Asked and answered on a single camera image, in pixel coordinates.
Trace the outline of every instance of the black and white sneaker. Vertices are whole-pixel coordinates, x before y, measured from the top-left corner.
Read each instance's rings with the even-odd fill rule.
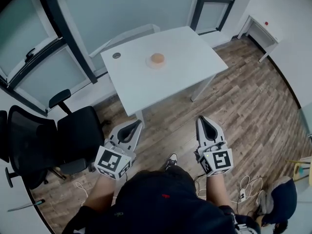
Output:
[[[177,155],[175,153],[170,154],[165,167],[165,171],[171,166],[176,166],[176,164],[177,164]]]

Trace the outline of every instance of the window handle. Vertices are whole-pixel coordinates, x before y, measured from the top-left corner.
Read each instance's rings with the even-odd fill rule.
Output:
[[[25,63],[29,62],[30,59],[34,56],[34,54],[32,53],[34,50],[35,50],[35,48],[33,48],[32,50],[30,50],[30,51],[26,54]]]

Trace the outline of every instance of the white table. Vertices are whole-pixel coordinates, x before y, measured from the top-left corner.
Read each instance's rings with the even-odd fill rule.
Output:
[[[114,53],[121,55],[113,58]],[[160,69],[146,64],[154,53],[165,56]],[[144,108],[203,81],[191,97],[195,101],[215,75],[228,68],[190,27],[141,37],[101,55],[127,115],[135,114],[143,127]]]
[[[256,24],[269,38],[271,38],[274,41],[274,44],[268,47],[264,56],[259,60],[259,62],[262,62],[264,58],[267,57],[269,54],[271,54],[272,51],[281,42],[282,40],[281,29],[277,27],[273,19],[270,19],[269,15],[262,16],[252,14],[248,16],[237,38],[240,39],[243,33],[246,31],[247,31],[246,36],[248,36],[249,30],[253,24]]]

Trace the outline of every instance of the chair armrest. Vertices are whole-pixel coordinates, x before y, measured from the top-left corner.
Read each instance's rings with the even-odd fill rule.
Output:
[[[87,161],[84,158],[74,160],[72,162],[62,164],[59,166],[64,174],[72,175],[79,173],[87,168]]]
[[[60,103],[67,100],[72,94],[70,93],[69,89],[65,89],[61,92],[59,92],[57,95],[53,96],[49,101],[49,108],[53,108]]]

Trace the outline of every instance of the white marker cube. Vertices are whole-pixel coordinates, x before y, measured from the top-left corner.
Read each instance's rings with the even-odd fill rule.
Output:
[[[132,166],[132,158],[100,146],[94,166],[100,174],[120,180]]]
[[[227,173],[234,166],[231,149],[202,153],[198,162],[207,176]]]

